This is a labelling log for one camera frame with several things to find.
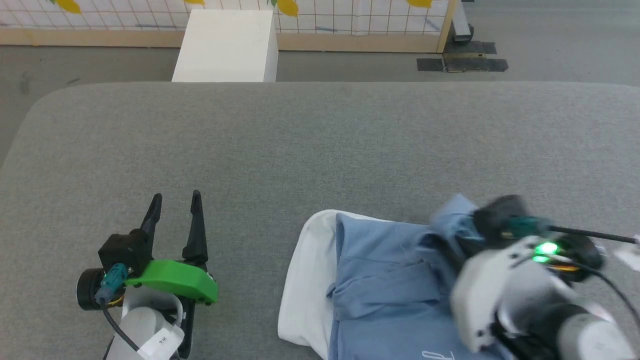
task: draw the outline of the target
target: floor stain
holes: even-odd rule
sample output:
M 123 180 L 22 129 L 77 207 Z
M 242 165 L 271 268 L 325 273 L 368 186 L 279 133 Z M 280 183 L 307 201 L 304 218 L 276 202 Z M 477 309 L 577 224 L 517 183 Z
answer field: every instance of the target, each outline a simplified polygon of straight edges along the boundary
M 29 95 L 29 84 L 31 83 L 31 76 L 29 72 L 25 71 L 20 75 L 20 94 Z

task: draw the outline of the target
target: white grid fabric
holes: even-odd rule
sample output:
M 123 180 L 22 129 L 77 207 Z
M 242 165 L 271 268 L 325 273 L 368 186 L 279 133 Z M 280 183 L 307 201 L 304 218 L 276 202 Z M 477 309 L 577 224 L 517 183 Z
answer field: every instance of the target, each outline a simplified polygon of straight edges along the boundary
M 267 10 L 267 0 L 74 0 L 80 14 L 65 12 L 50 0 L 0 0 L 0 28 L 184 30 L 192 9 Z M 439 35 L 449 0 L 431 8 L 406 0 L 295 0 L 298 16 L 274 10 L 279 33 L 347 35 Z

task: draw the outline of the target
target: blue garment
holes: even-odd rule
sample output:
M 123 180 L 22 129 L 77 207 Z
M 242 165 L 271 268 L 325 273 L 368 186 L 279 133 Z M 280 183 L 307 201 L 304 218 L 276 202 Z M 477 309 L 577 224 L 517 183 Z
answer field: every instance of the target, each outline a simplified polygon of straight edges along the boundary
M 474 208 L 456 197 L 433 228 L 336 216 L 330 360 L 505 358 L 497 347 L 473 354 L 461 342 L 448 299 L 455 275 L 427 237 L 447 234 Z

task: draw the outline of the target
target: gray fabric surface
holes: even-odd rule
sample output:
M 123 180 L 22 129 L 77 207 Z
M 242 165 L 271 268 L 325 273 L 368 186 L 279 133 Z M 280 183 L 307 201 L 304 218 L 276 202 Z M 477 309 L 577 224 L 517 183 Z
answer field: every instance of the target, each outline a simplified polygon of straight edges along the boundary
M 0 358 L 97 359 L 111 337 L 74 288 L 164 195 L 156 258 L 179 258 L 202 192 L 220 303 L 192 359 L 313 359 L 279 340 L 299 231 L 316 211 L 426 222 L 452 194 L 519 193 L 566 226 L 640 232 L 640 89 L 563 83 L 129 83 L 40 100 L 0 170 Z M 607 273 L 640 300 L 640 275 Z M 598 280 L 580 287 L 637 332 Z

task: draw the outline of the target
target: green light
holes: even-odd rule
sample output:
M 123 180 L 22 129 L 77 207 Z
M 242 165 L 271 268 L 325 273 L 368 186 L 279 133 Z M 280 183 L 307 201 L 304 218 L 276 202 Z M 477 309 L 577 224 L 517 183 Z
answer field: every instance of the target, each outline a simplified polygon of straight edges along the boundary
M 537 263 L 546 263 L 547 261 L 549 261 L 549 258 L 546 256 L 534 256 L 533 261 Z
M 543 243 L 536 247 L 536 252 L 538 254 L 555 254 L 558 251 L 558 245 L 554 243 Z

